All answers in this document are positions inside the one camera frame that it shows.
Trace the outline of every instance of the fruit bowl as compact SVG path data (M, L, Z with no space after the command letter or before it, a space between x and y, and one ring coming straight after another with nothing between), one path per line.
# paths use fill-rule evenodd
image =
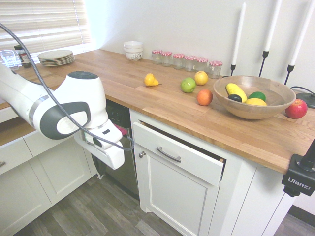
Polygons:
M248 97L251 93L260 91L266 95L267 106L249 105L228 99L226 85L237 84ZM232 114L245 119L264 119L274 116L296 99L292 89L276 81L255 76L228 76L221 78L213 85L214 93L219 102Z

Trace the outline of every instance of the gray floor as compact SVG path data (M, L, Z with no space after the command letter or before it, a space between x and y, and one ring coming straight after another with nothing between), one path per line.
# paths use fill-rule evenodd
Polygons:
M95 177L15 236L182 236L109 179ZM315 236L315 228L287 215L275 236Z

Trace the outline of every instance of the orange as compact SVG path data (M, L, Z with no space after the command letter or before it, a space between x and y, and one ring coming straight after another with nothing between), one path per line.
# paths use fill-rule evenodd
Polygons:
M210 90L203 89L199 91L196 98L199 105L208 106L212 102L213 95Z

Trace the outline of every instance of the apple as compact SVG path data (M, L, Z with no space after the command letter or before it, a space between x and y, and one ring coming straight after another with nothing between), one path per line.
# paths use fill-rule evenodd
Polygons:
M191 93L196 87L196 82L191 77L187 77L181 82L181 88L183 92Z
M292 119L299 119L305 116L307 104L301 99L296 99L286 110L285 113Z
M198 71L195 74L195 82L197 85L205 85L208 82L208 75L204 71Z

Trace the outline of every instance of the yellow fruit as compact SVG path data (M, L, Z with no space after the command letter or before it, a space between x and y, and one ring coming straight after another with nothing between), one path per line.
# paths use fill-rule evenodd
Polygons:
M204 71L198 71L194 79L197 85L205 85L208 82L208 75Z
M256 106L267 106L267 104L259 98L250 98L245 103Z
M229 83L226 85L226 91L228 93L228 95L231 94L237 94L242 98L242 102L246 102L247 100L247 96L245 94L245 92L236 84L233 83Z
M159 82L154 78L154 75L149 73L144 78L144 84L146 86L156 86L159 85Z

